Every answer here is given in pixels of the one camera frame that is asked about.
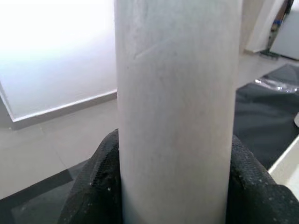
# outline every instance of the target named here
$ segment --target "black mesh fabric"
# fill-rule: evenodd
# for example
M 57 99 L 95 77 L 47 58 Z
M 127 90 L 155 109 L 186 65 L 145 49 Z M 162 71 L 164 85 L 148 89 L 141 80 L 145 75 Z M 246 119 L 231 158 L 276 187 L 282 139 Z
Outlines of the black mesh fabric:
M 115 130 L 102 141 L 77 177 L 59 224 L 121 223 L 118 130 Z M 299 224 L 298 200 L 287 187 L 273 181 L 236 137 L 232 144 L 226 223 Z

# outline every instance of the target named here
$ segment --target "cardboard tube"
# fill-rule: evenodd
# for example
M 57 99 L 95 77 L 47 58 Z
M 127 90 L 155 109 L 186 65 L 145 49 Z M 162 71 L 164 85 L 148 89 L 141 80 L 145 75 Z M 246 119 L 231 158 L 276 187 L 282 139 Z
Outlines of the cardboard tube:
M 225 223 L 240 0 L 116 0 L 125 224 Z

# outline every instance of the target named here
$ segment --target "white cylinder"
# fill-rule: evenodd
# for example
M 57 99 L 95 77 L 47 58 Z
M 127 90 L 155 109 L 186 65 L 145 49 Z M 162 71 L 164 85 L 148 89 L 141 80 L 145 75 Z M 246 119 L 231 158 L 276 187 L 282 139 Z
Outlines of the white cylinder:
M 116 0 L 125 224 L 225 223 L 241 0 Z

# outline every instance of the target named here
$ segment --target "gray tile floor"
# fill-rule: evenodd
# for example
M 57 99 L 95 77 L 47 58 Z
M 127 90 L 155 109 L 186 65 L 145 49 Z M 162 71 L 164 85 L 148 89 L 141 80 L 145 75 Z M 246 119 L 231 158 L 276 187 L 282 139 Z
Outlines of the gray tile floor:
M 286 63 L 298 64 L 242 55 L 237 86 Z M 101 140 L 118 127 L 117 101 L 18 131 L 11 130 L 11 124 L 0 102 L 0 199 L 90 158 Z

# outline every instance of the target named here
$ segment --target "black fabric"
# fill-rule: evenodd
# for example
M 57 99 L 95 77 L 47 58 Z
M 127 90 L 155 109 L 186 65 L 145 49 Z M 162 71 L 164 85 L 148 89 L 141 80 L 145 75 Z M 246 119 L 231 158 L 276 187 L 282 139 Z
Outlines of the black fabric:
M 299 86 L 299 68 L 286 65 L 265 78 Z M 299 93 L 250 83 L 236 92 L 234 134 L 269 169 L 298 136 Z
M 59 223 L 122 223 L 117 130 L 103 140 L 78 176 Z M 273 181 L 236 137 L 232 145 L 226 223 L 299 223 L 298 200 L 288 188 Z

